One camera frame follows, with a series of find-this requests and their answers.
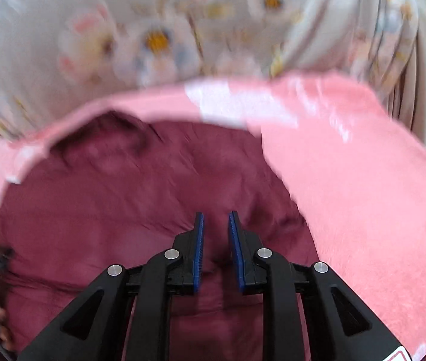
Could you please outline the grey floral bed sheet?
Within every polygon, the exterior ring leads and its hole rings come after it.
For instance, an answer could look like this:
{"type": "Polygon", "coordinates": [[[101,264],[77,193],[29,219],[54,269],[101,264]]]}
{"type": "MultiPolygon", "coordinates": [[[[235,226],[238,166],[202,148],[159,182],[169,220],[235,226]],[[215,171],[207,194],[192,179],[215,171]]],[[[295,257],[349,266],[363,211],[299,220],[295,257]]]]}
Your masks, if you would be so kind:
{"type": "Polygon", "coordinates": [[[426,0],[0,0],[0,136],[199,76],[343,72],[426,145],[426,0]]]}

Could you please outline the maroon puffer jacket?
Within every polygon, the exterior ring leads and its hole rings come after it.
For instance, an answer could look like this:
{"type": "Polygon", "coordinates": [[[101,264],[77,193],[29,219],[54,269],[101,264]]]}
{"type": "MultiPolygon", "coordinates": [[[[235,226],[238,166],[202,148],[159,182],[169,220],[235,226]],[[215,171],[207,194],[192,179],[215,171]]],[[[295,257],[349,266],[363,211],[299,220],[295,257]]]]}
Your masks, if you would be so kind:
{"type": "Polygon", "coordinates": [[[308,224],[247,131],[106,113],[54,144],[0,205],[16,347],[107,266],[136,267],[205,216],[202,282],[172,304],[173,360],[259,360],[262,300],[237,287],[229,214],[289,261],[317,259],[308,224]]]}

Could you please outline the pink fleece blanket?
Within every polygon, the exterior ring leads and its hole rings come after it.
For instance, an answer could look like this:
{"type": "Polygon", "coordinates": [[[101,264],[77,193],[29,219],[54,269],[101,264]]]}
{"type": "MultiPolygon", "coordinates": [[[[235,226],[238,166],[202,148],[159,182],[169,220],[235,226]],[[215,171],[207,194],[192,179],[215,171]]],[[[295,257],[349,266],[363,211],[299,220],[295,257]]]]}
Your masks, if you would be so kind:
{"type": "Polygon", "coordinates": [[[204,79],[114,94],[20,141],[0,139],[0,197],[55,139],[110,110],[260,136],[321,260],[413,359],[426,360],[426,148],[387,116],[370,88],[336,73],[291,73],[272,82],[204,79]]]}

